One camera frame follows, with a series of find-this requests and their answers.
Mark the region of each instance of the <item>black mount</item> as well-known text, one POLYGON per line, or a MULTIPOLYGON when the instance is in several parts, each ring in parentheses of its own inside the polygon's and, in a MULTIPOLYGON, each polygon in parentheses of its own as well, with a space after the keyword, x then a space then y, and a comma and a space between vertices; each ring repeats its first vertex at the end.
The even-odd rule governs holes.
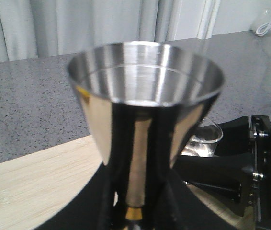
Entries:
MULTIPOLYGON (((220 124, 223 139, 217 157, 179 156, 154 210, 156 230, 235 230, 207 208, 183 181, 208 192, 235 214, 254 208, 257 230, 271 230, 271 123, 253 115, 220 124)), ((99 167, 82 191, 37 230, 108 230, 114 213, 113 190, 106 169, 99 167)))
POLYGON ((220 124, 224 137, 215 155, 181 155, 174 169, 183 180, 208 192, 235 214, 254 207, 257 230, 271 230, 271 122, 253 115, 220 124))

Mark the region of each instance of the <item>metal screw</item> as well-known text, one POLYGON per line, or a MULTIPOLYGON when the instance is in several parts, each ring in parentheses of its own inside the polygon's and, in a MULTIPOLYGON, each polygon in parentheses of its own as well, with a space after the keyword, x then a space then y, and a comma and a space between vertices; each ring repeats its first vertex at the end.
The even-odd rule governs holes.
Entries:
POLYGON ((257 136, 257 132, 255 130, 251 130, 250 133, 249 133, 249 138, 251 140, 255 140, 256 136, 257 136))
POLYGON ((269 134, 266 133, 265 131, 259 131, 259 137, 263 138, 263 137, 268 137, 269 134))
POLYGON ((264 175, 262 173, 258 173, 258 172, 253 172, 252 176, 253 176, 253 181, 258 181, 259 179, 263 180, 263 178, 264 178, 264 175))

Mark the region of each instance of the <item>metal funnel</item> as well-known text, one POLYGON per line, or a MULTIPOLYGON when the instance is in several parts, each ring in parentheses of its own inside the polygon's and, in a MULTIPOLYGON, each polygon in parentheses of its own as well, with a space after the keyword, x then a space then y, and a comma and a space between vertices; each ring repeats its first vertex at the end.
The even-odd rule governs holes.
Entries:
POLYGON ((220 93, 220 68, 171 45, 126 42, 78 54, 68 70, 119 199, 150 206, 220 93))

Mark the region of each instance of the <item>wooden cutting board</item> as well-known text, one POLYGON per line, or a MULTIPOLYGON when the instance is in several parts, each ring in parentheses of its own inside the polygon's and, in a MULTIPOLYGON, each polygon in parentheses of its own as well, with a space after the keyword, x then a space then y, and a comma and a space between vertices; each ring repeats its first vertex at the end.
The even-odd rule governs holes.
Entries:
MULTIPOLYGON (((0 164, 0 230, 30 230, 62 209, 101 163, 92 136, 0 164)), ((237 217, 205 192, 194 193, 240 229, 251 229, 251 209, 237 217)))

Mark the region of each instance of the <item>gray countertop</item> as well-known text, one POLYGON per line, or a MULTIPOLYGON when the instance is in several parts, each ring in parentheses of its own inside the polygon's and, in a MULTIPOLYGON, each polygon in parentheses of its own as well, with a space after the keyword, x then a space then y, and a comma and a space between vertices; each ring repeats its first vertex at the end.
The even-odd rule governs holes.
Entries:
MULTIPOLYGON (((224 71, 226 83, 210 118, 218 123, 252 114, 271 119, 271 33, 170 43, 207 55, 224 71)), ((66 78, 72 57, 0 63, 0 162, 89 134, 66 78)))

